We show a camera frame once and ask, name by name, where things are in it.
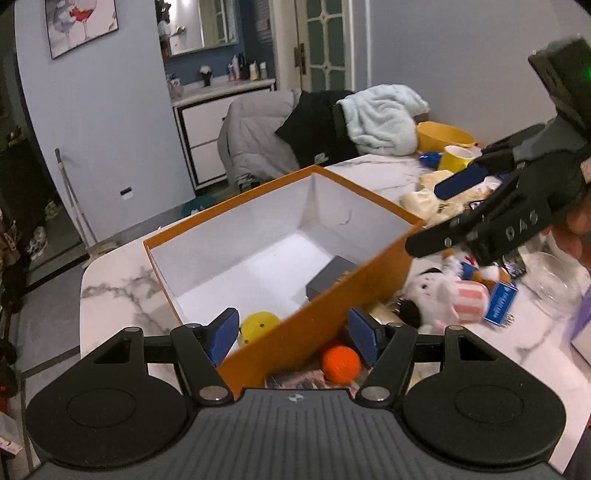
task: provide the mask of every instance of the blue tag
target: blue tag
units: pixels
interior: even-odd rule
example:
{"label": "blue tag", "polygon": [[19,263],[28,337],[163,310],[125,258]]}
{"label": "blue tag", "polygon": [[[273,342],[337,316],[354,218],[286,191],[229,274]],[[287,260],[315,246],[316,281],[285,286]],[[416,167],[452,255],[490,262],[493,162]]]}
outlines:
{"label": "blue tag", "polygon": [[488,312],[484,315],[485,320],[495,325],[503,325],[505,315],[509,311],[513,300],[515,300],[517,291],[517,288],[508,283],[499,282],[496,284],[491,294],[491,304],[488,307]]}

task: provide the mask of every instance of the grey jacket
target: grey jacket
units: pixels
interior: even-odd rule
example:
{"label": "grey jacket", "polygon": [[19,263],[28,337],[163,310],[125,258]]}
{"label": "grey jacket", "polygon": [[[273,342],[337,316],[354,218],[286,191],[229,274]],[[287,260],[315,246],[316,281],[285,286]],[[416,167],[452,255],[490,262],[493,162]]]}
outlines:
{"label": "grey jacket", "polygon": [[217,149],[230,184],[268,181],[299,169],[291,147],[275,135],[300,99],[300,90],[237,98],[222,125]]}

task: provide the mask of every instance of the wine glass painting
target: wine glass painting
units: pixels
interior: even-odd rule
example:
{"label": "wine glass painting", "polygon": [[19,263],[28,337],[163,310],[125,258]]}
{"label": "wine glass painting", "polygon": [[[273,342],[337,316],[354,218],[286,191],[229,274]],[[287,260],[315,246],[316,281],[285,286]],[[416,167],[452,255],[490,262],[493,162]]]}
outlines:
{"label": "wine glass painting", "polygon": [[51,58],[119,28],[115,0],[45,0]]}

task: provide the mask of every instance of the white marble table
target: white marble table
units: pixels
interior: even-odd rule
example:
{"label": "white marble table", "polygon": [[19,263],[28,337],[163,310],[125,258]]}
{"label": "white marble table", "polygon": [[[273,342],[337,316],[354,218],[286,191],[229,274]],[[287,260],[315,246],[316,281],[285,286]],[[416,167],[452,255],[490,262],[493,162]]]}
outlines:
{"label": "white marble table", "polygon": [[[393,201],[415,190],[418,177],[429,171],[414,158],[375,155],[365,155],[329,169]],[[145,335],[162,335],[178,325],[151,271],[142,241],[143,238],[118,248],[86,270],[80,303],[82,356],[128,326],[141,327]],[[437,257],[415,260],[411,274],[425,270],[437,260]],[[589,284],[582,268],[579,277],[582,287]],[[494,329],[482,324],[471,329],[546,383],[562,399],[567,424],[551,463],[563,471],[591,414],[591,367],[570,347],[571,322],[549,318],[533,300],[533,295],[522,288],[511,310],[515,317],[511,327]],[[172,367],[149,365],[149,370],[177,386]]]}

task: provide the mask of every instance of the white plush toy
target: white plush toy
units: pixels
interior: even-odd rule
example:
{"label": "white plush toy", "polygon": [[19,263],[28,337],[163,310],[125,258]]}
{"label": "white plush toy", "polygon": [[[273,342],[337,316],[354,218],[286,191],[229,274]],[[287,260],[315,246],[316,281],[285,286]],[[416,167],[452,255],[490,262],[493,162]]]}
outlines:
{"label": "white plush toy", "polygon": [[462,280],[460,261],[448,256],[441,269],[430,268],[408,282],[398,315],[417,329],[431,326],[430,330],[441,331],[447,325],[480,322],[488,306],[487,288],[476,281]]}

